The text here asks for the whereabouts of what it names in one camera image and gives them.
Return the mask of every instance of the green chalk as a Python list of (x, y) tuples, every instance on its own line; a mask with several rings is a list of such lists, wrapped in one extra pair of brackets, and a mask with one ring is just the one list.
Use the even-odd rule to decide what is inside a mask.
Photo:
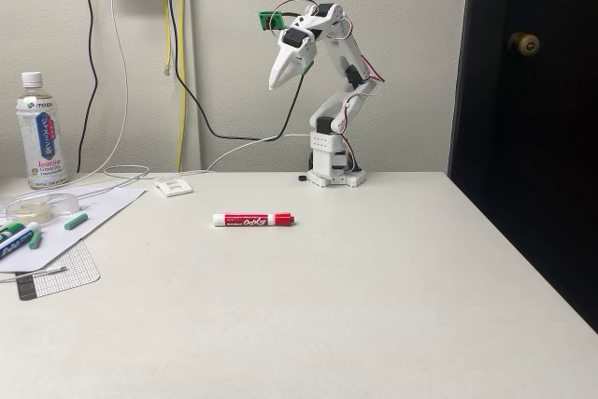
[(73, 217), (72, 220), (67, 221), (64, 224), (64, 228), (65, 228), (65, 230), (70, 231), (71, 229), (74, 229), (77, 226), (79, 226), (80, 224), (82, 224), (87, 219), (88, 219), (88, 217), (85, 212), (79, 212), (79, 214), (77, 214), (75, 217)]
[(34, 236), (31, 237), (31, 240), (29, 240), (29, 248), (30, 249), (38, 249), (40, 241), (41, 241), (41, 232), (35, 231)]

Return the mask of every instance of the wall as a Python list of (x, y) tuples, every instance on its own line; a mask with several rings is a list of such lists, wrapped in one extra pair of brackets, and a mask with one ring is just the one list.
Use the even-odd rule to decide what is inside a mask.
[[(257, 11), (278, 0), (186, 0), (187, 50), (197, 58), (198, 97), (221, 133), (270, 136), (286, 116), (296, 81), (273, 92), (268, 76), (278, 47), (263, 32)], [(355, 24), (363, 53), (387, 83), (369, 99), (348, 137), (368, 170), (446, 170), (449, 156), (464, 0), (320, 0), (341, 3)], [(116, 0), (130, 75), (130, 119), (112, 164), (175, 167), (179, 86), (164, 76), (162, 0)], [(84, 153), (84, 170), (104, 161), (118, 136), (122, 113), (121, 63), (109, 0), (93, 0), (93, 51), (101, 83)], [(14, 114), (20, 72), (41, 70), (61, 106), (69, 170), (93, 78), (87, 60), (86, 0), (0, 0), (0, 177), (21, 176), (24, 160)], [(190, 84), (194, 73), (190, 73)], [(308, 119), (335, 90), (337, 74), (320, 49), (293, 113), (288, 133), (308, 133)], [(197, 123), (191, 102), (185, 168), (198, 166)], [(221, 141), (202, 126), (204, 166), (241, 142)], [(219, 170), (305, 170), (306, 137), (257, 144), (224, 159)]]
[[(82, 171), (94, 170), (111, 152), (123, 112), (121, 57), (109, 0), (93, 0), (93, 9), (93, 56), (100, 84), (85, 140)], [(163, 0), (115, 0), (115, 10), (129, 72), (130, 106), (123, 139), (110, 164), (143, 164), (153, 171), (173, 171), (180, 89), (174, 77), (164, 75)], [(21, 72), (25, 70), (41, 71), (45, 87), (58, 102), (65, 159), (69, 172), (74, 173), (83, 118), (93, 89), (87, 56), (87, 0), (0, 0), (0, 14), (0, 177), (25, 173), (14, 110)], [(191, 120), (187, 149), (194, 147), (198, 160), (196, 122), (194, 132), (192, 125)], [(187, 161), (187, 166), (193, 166), (191, 155)]]
[[(201, 101), (220, 133), (278, 133), (296, 80), (268, 91), (278, 54), (257, 12), (279, 0), (193, 0)], [(317, 0), (343, 5), (364, 55), (387, 83), (367, 100), (348, 136), (368, 170), (447, 169), (465, 0)], [(300, 12), (305, 4), (297, 3)], [(321, 46), (288, 132), (309, 132), (311, 114), (334, 91), (338, 75)], [(238, 143), (203, 130), (203, 157), (213, 161)], [(306, 137), (257, 144), (235, 153), (220, 170), (305, 170)]]

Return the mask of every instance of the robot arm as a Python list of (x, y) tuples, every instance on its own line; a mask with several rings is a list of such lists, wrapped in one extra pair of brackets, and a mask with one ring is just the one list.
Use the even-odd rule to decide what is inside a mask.
[[(352, 24), (338, 4), (319, 4), (310, 7), (304, 16), (295, 18), (287, 30), (278, 37), (278, 57), (270, 73), (270, 90), (281, 86), (301, 74), (316, 58), (316, 43), (324, 41), (328, 55), (338, 74), (343, 79), (335, 95), (328, 99), (311, 117), (309, 124), (316, 128), (319, 117), (334, 117), (331, 129), (341, 132), (359, 113), (365, 95), (372, 92), (376, 83), (370, 79), (370, 70), (362, 59), (362, 53), (351, 34)], [(345, 100), (347, 123), (341, 114)]]
[(270, 89), (275, 89), (299, 75), (316, 58), (316, 42), (325, 41), (338, 74), (356, 84), (369, 78), (369, 68), (362, 60), (355, 38), (350, 34), (349, 18), (338, 4), (311, 7), (298, 16), (278, 37), (280, 48), (272, 72)]
[[(356, 165), (349, 142), (342, 133), (377, 83), (370, 76), (370, 66), (363, 60), (351, 32), (352, 23), (340, 5), (310, 7), (304, 16), (298, 16), (288, 29), (280, 32), (278, 57), (270, 73), (269, 85), (273, 90), (304, 72), (316, 58), (317, 42), (324, 41), (333, 66), (342, 78), (338, 92), (309, 120), (315, 131), (311, 133), (312, 159), (307, 178), (321, 187), (331, 183), (356, 187), (365, 180), (365, 172)], [(352, 164), (349, 164), (349, 152)]]

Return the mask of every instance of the pen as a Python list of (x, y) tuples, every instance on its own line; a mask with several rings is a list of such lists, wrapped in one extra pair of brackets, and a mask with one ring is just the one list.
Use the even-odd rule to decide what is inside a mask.
[(214, 226), (289, 226), (295, 222), (290, 212), (276, 214), (214, 214)]
[(14, 282), (15, 280), (19, 280), (21, 278), (27, 278), (28, 276), (47, 276), (47, 275), (53, 275), (56, 273), (62, 273), (63, 271), (66, 271), (68, 268), (66, 268), (65, 266), (61, 266), (59, 268), (48, 268), (48, 269), (42, 269), (42, 270), (36, 270), (36, 271), (32, 271), (30, 273), (25, 273), (24, 275), (18, 275), (15, 276), (14, 278), (8, 278), (8, 279), (0, 279), (0, 284), (4, 284), (6, 282)]
[(39, 231), (39, 224), (32, 222), (29, 223), (25, 228), (4, 242), (0, 243), (0, 259), (9, 255), (12, 251), (20, 248), (23, 244), (27, 243), (34, 233)]

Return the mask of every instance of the gray cutting mat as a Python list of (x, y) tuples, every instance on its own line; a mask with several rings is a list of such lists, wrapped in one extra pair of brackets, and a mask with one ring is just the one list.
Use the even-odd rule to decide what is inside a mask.
[(44, 266), (48, 268), (60, 268), (66, 266), (68, 269), (61, 273), (47, 276), (27, 276), (17, 280), (19, 298), (22, 301), (29, 301), (49, 294), (74, 289), (81, 285), (91, 284), (100, 278), (100, 273), (93, 263), (92, 255), (82, 240), (67, 249), (52, 262)]

